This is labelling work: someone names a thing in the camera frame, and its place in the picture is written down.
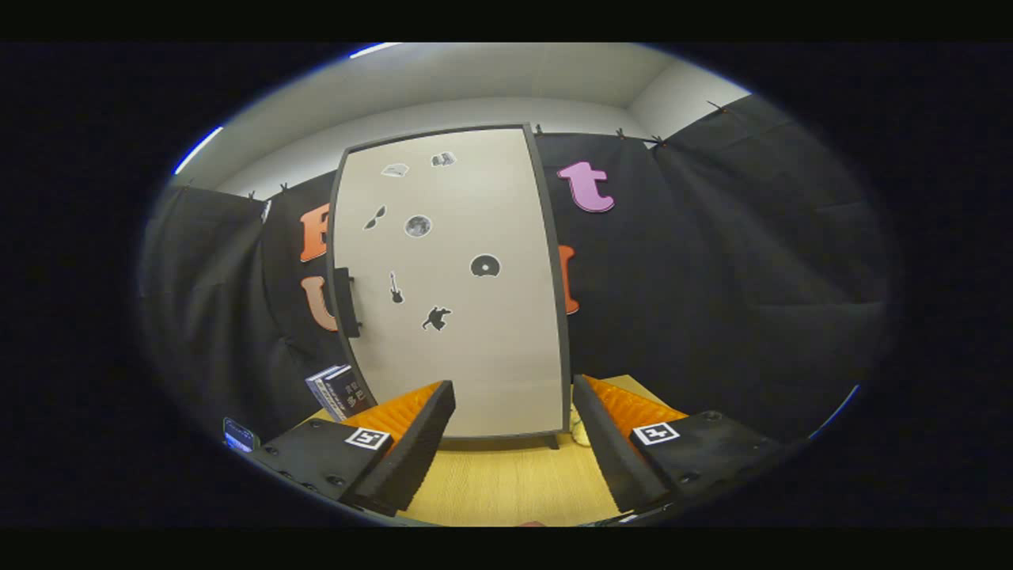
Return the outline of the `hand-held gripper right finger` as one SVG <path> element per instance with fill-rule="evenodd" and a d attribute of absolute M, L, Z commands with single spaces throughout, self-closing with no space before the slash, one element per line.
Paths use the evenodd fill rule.
<path fill-rule="evenodd" d="M 767 475 L 792 451 L 724 412 L 687 415 L 583 374 L 573 378 L 572 403 L 621 512 L 695 510 Z"/>

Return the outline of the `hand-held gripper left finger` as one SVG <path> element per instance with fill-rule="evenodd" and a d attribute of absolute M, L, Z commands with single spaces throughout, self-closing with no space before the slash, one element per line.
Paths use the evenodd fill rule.
<path fill-rule="evenodd" d="M 251 461 L 328 502 L 394 516 L 426 480 L 455 410 L 453 383 L 434 382 L 343 422 L 308 419 Z"/>

